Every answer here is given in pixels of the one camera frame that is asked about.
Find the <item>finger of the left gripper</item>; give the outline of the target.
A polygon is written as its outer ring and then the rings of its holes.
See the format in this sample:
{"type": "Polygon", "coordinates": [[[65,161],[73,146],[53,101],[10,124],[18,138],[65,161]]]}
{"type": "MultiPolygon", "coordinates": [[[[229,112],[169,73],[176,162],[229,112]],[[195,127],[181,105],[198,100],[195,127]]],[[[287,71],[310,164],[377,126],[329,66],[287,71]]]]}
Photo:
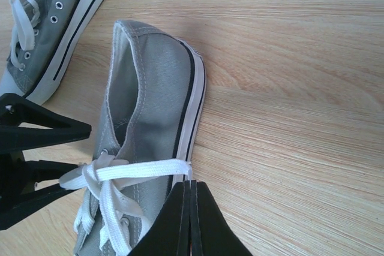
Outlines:
{"type": "Polygon", "coordinates": [[[2,154],[84,140],[91,129],[17,94],[1,96],[2,154]]]}
{"type": "Polygon", "coordinates": [[[7,230],[51,202],[71,193],[54,184],[40,190],[35,185],[58,180],[75,164],[54,161],[26,161],[21,151],[1,155],[1,230],[7,230]]]}

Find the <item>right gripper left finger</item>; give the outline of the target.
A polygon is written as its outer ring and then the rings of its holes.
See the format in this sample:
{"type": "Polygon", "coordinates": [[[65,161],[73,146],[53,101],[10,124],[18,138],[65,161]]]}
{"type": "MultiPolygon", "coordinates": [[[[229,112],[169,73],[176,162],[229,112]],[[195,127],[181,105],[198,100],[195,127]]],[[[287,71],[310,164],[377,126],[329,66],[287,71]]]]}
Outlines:
{"type": "Polygon", "coordinates": [[[178,182],[172,188],[152,227],[129,255],[190,255],[190,200],[190,182],[178,182]]]}

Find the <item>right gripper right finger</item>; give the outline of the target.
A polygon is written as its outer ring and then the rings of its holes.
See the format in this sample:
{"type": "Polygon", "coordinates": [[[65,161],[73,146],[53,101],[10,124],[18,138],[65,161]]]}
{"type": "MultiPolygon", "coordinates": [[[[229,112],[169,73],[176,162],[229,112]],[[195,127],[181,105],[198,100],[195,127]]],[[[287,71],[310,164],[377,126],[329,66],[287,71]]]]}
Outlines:
{"type": "Polygon", "coordinates": [[[192,255],[251,255],[228,226],[205,182],[191,182],[190,228],[192,255]]]}

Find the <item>grey sneaker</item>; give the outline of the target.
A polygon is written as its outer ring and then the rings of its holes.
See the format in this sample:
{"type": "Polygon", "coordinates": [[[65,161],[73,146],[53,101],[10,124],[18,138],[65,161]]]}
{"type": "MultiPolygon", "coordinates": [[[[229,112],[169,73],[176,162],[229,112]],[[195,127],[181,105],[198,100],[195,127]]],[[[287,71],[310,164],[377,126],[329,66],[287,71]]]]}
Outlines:
{"type": "Polygon", "coordinates": [[[1,94],[39,105],[58,89],[76,44],[103,0],[9,0],[14,26],[1,94]]]}

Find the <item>grey sneaker sideways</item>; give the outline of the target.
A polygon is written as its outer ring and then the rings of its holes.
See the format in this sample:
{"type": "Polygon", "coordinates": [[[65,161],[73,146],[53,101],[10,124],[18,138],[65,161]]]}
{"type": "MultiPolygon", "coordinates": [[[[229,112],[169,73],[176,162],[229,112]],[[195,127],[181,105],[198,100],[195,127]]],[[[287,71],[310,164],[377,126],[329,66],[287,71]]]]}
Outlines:
{"type": "Polygon", "coordinates": [[[185,41],[143,22],[115,23],[93,159],[59,180],[85,192],[75,255],[128,255],[174,184],[191,179],[205,91],[202,57],[185,41]]]}

